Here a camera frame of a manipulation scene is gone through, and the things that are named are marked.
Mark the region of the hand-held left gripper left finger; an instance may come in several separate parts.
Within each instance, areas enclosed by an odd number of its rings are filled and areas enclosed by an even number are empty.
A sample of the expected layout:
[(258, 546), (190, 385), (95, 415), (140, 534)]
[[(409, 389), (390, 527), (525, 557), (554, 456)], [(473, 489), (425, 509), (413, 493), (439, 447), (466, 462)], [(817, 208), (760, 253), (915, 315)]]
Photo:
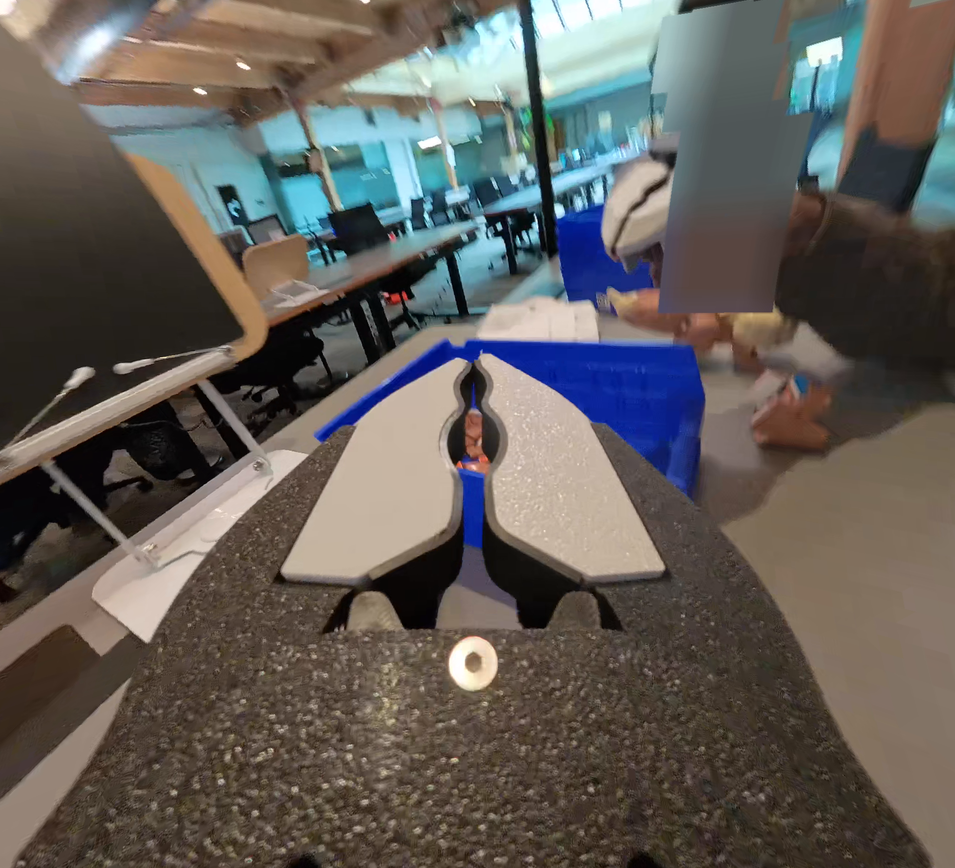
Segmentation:
[(454, 358), (354, 425), (280, 569), (285, 581), (373, 590), (404, 627), (435, 626), (463, 561), (463, 482), (449, 437), (471, 369)]

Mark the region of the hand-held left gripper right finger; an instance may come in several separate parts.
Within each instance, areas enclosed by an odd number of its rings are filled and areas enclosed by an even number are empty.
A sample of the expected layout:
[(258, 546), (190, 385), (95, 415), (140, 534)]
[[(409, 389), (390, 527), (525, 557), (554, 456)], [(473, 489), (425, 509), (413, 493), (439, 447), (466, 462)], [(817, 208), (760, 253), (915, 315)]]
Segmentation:
[(574, 592), (663, 578), (661, 553), (587, 416), (494, 354), (476, 369), (494, 452), (482, 554), (521, 627), (545, 627)]

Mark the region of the pile of brown lego pieces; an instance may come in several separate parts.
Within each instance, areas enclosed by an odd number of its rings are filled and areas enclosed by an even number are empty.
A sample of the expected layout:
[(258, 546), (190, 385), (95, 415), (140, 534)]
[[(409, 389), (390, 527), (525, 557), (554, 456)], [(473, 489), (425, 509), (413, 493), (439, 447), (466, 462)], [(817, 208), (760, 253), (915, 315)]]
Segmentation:
[(491, 459), (485, 453), (483, 443), (483, 415), (476, 408), (470, 408), (463, 424), (464, 450), (457, 461), (460, 471), (485, 475), (491, 467)]

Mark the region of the blue plastic parts bin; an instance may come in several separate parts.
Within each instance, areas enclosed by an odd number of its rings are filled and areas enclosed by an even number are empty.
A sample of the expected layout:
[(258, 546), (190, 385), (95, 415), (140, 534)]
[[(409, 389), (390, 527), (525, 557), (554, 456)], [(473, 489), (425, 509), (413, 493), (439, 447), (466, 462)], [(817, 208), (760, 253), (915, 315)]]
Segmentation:
[[(484, 353), (500, 357), (561, 393), (594, 425), (615, 432), (676, 490), (692, 495), (705, 396), (697, 364), (687, 348), (479, 339), (459, 347), (443, 341), (316, 432), (316, 438), (325, 442), (339, 429), (354, 426), (390, 394), (454, 358), (472, 365), (470, 388), (462, 391), (467, 408), (472, 403), (482, 408), (483, 382), (476, 364)], [(651, 521), (649, 497), (644, 490), (630, 497), (668, 566), (661, 526)], [(475, 502), (463, 483), (464, 526), (473, 516)]]

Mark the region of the person's right forearm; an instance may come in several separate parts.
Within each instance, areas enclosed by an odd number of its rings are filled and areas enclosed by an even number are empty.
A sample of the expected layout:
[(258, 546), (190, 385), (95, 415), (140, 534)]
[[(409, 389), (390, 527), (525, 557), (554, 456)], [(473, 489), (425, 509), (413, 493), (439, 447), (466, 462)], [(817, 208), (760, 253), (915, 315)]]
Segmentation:
[(953, 228), (931, 229), (874, 202), (794, 195), (774, 304), (850, 361), (824, 408), (790, 413), (825, 442), (884, 432), (953, 402)]

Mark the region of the tan brown lego animal model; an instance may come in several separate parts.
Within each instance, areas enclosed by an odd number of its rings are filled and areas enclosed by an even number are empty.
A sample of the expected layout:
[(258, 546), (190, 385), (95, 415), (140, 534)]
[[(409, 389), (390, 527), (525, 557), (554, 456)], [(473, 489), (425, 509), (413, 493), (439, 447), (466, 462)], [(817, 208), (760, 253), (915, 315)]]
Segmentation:
[(669, 313), (659, 309), (659, 297), (659, 289), (606, 290), (613, 311), (627, 324), (669, 335), (697, 355), (729, 345), (734, 368), (743, 373), (761, 373), (760, 352), (791, 343), (798, 329), (797, 321), (776, 308), (755, 313)]

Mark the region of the colourful small lego assembly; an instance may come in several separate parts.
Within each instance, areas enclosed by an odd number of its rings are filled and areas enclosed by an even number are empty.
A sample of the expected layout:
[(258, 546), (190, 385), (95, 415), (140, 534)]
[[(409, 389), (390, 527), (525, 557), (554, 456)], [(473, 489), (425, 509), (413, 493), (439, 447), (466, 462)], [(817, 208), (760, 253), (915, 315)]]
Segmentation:
[(807, 374), (766, 370), (753, 391), (750, 426), (759, 447), (821, 453), (832, 444), (834, 433), (824, 421), (832, 407), (832, 386)]

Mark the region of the stack of blue bins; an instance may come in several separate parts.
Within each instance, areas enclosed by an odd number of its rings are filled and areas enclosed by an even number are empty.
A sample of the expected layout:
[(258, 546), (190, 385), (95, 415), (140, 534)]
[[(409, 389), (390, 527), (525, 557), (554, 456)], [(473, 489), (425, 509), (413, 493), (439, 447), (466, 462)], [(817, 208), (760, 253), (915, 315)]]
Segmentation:
[(590, 301), (600, 313), (613, 313), (607, 289), (630, 292), (652, 289), (651, 267), (641, 263), (628, 272), (604, 251), (603, 205), (567, 212), (556, 220), (558, 257), (569, 301)]

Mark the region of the wooden top office desk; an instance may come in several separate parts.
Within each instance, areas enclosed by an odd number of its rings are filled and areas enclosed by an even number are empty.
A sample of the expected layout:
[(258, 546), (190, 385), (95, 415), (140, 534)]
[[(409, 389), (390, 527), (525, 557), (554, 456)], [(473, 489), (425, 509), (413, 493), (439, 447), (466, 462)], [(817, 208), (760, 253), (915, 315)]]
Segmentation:
[(545, 192), (539, 183), (529, 185), (515, 193), (508, 194), (481, 206), (481, 212), (488, 227), (500, 225), (498, 236), (505, 247), (508, 271), (512, 276), (519, 273), (515, 233), (511, 227), (512, 219), (521, 214), (533, 214), (537, 218), (540, 250), (543, 256), (554, 258), (558, 254), (558, 233), (556, 205), (571, 204), (577, 193), (584, 201), (593, 203), (593, 187), (598, 184), (603, 193), (607, 193), (610, 179), (626, 166), (635, 164), (641, 155), (630, 158), (610, 158), (585, 168), (563, 172), (550, 179), (550, 191)]
[(261, 301), (269, 326), (284, 324), (318, 307), (344, 309), (350, 314), (367, 363), (373, 364), (382, 353), (388, 353), (396, 346), (377, 286), (382, 279), (396, 274), (420, 258), (435, 258), (443, 261), (447, 267), (457, 310), (441, 311), (437, 316), (448, 320), (471, 316), (460, 278), (457, 254), (477, 238), (477, 233), (478, 223), (466, 220), (415, 232), (336, 264), (314, 266), (306, 257), (304, 281), (317, 289), (318, 293), (310, 294), (306, 301), (285, 307), (278, 295), (269, 293)]

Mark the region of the black vertical pole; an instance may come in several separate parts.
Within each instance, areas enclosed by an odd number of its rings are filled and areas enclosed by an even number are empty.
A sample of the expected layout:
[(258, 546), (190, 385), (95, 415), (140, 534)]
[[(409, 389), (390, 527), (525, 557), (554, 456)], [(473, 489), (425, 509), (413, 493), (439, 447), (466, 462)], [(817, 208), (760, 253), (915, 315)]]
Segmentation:
[(547, 146), (546, 115), (543, 104), (541, 70), (537, 48), (536, 27), (532, 0), (517, 0), (523, 43), (524, 64), (528, 86), (528, 104), (531, 112), (536, 169), (541, 195), (541, 235), (546, 256), (558, 255), (555, 196)]

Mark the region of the white tray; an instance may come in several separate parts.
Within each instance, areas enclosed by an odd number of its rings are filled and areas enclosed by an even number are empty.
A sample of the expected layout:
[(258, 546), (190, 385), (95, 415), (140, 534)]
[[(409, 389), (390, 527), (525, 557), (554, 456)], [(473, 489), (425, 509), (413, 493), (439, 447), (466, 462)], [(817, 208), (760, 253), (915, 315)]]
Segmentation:
[(319, 301), (330, 293), (329, 289), (319, 289), (307, 282), (291, 280), (270, 289), (262, 299), (262, 304), (278, 308), (291, 308), (304, 303)]

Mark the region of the black office chair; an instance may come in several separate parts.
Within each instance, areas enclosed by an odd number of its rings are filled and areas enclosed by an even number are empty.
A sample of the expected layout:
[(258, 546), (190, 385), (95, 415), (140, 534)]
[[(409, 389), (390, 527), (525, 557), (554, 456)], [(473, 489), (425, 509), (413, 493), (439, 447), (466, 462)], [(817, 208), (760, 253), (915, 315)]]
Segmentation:
[[(335, 247), (352, 258), (362, 252), (390, 243), (386, 227), (369, 203), (329, 215), (330, 227), (335, 233)], [(413, 259), (390, 275), (375, 282), (376, 292), (397, 297), (402, 312), (400, 321), (414, 330), (421, 330), (419, 317), (412, 314), (408, 301), (414, 299), (413, 287), (436, 266), (436, 260), (425, 255)]]

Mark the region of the wooden column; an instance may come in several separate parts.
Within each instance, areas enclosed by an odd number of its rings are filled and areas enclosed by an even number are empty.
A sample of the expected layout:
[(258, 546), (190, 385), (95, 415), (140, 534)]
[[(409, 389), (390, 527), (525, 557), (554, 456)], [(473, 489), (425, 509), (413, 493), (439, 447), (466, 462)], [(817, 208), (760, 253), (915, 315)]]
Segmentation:
[(868, 0), (838, 192), (910, 212), (953, 78), (953, 0)]

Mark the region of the black tablet wooden frame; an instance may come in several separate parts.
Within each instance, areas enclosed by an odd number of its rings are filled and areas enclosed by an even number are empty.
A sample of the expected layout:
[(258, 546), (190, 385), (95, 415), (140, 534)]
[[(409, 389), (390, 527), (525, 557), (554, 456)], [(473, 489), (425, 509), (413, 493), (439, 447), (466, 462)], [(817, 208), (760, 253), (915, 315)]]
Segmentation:
[(185, 187), (2, 29), (1, 443), (54, 453), (250, 357), (269, 323)]

